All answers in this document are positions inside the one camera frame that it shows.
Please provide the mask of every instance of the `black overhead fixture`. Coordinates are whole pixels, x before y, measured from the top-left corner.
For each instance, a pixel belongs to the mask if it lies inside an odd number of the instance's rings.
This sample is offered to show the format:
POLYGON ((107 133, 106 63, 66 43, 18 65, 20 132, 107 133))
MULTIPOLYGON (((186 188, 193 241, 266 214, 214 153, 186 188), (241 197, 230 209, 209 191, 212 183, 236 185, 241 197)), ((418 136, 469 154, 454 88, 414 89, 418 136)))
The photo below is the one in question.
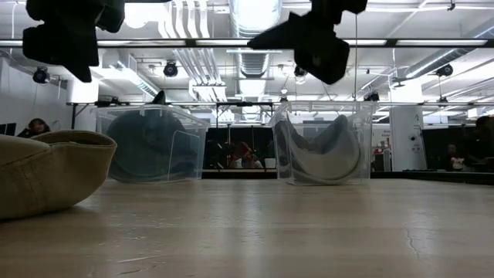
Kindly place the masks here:
POLYGON ((22 34, 24 56, 66 67, 91 82, 90 66, 98 66, 96 27, 118 32, 124 22, 124 0, 28 0, 30 18, 43 24, 22 34))
POLYGON ((48 68, 45 66, 38 66, 38 69, 32 74, 32 80, 38 84, 49 83, 48 68))
POLYGON ((364 101, 379 101, 379 93, 377 91, 373 91, 365 95, 364 101))
POLYGON ((299 66, 296 66, 295 70, 293 71, 293 74, 295 75, 295 77, 304 77, 307 75, 307 71, 299 66))
POLYGON ((451 76, 453 74, 453 67, 448 64, 446 66, 443 66, 442 68, 440 69, 437 69, 435 72, 434 72, 435 75, 441 77, 441 76, 451 76))
POLYGON ((337 38, 334 26, 343 11, 359 14, 367 0, 312 0, 305 15, 289 14, 288 21, 256 36, 247 43, 253 49, 293 49, 295 62, 327 84, 344 77, 350 53, 348 42, 337 38))
POLYGON ((174 60, 167 61, 167 65, 163 69, 163 73, 166 77, 176 77, 178 74, 178 68, 174 60))

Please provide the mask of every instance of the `clear plastic bin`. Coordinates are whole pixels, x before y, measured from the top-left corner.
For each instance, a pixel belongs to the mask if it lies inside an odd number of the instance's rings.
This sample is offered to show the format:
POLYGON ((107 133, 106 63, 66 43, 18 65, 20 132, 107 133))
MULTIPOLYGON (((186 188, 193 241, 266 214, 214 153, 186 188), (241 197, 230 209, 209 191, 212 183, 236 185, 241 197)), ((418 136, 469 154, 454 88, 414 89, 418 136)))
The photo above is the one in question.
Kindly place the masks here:
POLYGON ((341 185, 368 179, 376 109, 375 103, 283 103, 269 122, 278 178, 293 185, 341 185))
POLYGON ((109 176, 122 182, 199 179, 209 123, 162 105, 96 109, 97 131, 117 142, 109 176))

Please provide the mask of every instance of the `tan fabric object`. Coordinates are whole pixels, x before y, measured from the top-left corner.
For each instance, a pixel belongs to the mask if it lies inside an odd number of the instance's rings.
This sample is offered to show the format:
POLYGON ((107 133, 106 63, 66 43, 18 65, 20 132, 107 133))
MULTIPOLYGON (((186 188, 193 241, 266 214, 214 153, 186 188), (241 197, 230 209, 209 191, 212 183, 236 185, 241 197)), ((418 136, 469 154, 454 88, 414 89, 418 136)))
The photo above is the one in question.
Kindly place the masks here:
POLYGON ((0 219, 67 209, 106 180, 117 144, 86 131, 0 136, 0 219))

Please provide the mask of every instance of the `white column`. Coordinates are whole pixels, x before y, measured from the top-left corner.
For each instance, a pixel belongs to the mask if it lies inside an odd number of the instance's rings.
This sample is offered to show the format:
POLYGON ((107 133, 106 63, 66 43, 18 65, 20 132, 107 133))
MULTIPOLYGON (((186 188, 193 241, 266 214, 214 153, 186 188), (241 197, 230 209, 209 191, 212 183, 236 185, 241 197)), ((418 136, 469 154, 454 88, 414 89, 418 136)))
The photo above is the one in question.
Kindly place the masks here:
MULTIPOLYGON (((97 80, 92 83, 83 83, 78 79, 67 82, 68 101, 70 103, 94 103, 98 101, 99 84, 97 80)), ((77 110, 83 109, 85 104, 80 104, 77 110)), ((94 106, 89 106, 76 117, 76 130, 96 131, 96 115, 91 113, 94 106)))
MULTIPOLYGON (((391 102, 422 102, 422 88, 419 80, 409 80, 404 86, 391 88, 391 102)), ((391 123, 391 157, 393 171, 425 170, 424 143, 421 131, 424 127, 422 107, 392 107, 391 123)))

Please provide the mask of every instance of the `wooden table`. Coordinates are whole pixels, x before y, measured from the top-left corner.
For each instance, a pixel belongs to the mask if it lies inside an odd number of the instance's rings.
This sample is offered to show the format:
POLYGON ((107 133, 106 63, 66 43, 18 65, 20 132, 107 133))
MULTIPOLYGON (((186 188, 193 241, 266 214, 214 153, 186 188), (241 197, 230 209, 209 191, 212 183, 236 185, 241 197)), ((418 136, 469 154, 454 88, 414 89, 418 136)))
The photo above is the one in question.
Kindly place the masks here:
POLYGON ((0 224, 0 277, 492 277, 494 188, 107 182, 0 224))

